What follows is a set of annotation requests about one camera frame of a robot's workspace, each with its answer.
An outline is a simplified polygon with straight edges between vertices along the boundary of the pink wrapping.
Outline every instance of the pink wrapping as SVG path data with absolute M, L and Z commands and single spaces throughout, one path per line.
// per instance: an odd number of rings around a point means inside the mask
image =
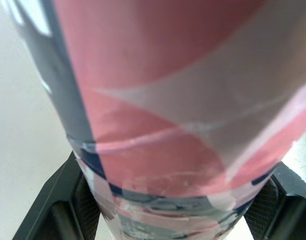
M 306 0 L 55 5 L 96 152 L 114 186 L 207 196 L 213 206 L 233 210 L 257 194 L 265 182 L 251 182 L 306 129 Z M 84 171 L 112 216 L 108 222 L 119 213 L 179 230 L 181 218 L 163 223 L 160 212 L 120 201 L 106 181 Z M 196 219 L 190 216 L 192 225 L 182 229 L 194 232 L 189 239 L 219 236 L 205 229 L 213 223 L 203 228 Z M 133 239 L 112 229 L 117 238 Z

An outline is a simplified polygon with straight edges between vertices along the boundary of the cylindrical object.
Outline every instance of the cylindrical object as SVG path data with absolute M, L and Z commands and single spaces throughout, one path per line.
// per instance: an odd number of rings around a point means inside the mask
M 223 239 L 306 129 L 306 0 L 10 0 L 116 240 Z

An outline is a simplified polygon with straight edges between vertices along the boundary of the white wall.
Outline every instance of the white wall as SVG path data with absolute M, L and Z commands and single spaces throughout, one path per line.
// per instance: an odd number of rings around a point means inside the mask
M 13 237 L 70 152 L 34 65 L 0 4 L 0 240 Z

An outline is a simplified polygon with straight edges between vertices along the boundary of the white surface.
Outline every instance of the white surface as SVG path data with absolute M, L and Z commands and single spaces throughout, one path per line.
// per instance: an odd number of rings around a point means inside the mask
M 71 152 L 56 112 L 0 4 L 0 240 L 11 239 Z M 101 217 L 96 240 L 111 240 Z M 227 240 L 252 239 L 244 220 Z

